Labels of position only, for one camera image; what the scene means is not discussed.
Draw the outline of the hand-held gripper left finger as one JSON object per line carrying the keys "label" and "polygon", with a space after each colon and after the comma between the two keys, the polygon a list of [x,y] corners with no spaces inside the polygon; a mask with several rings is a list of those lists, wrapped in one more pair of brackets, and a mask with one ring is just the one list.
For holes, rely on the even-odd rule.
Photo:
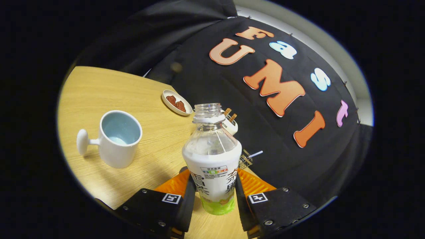
{"label": "hand-held gripper left finger", "polygon": [[140,189],[117,209],[97,199],[119,219],[152,239],[183,239],[188,232],[195,201],[195,183],[187,167],[154,190]]}

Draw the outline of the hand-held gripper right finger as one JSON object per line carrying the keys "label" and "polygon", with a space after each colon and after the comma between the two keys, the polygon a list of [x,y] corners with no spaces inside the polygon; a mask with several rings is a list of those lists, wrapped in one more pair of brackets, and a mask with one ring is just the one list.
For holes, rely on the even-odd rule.
{"label": "hand-held gripper right finger", "polygon": [[308,219],[317,207],[290,187],[277,189],[238,169],[235,192],[243,230],[249,239],[268,239]]}

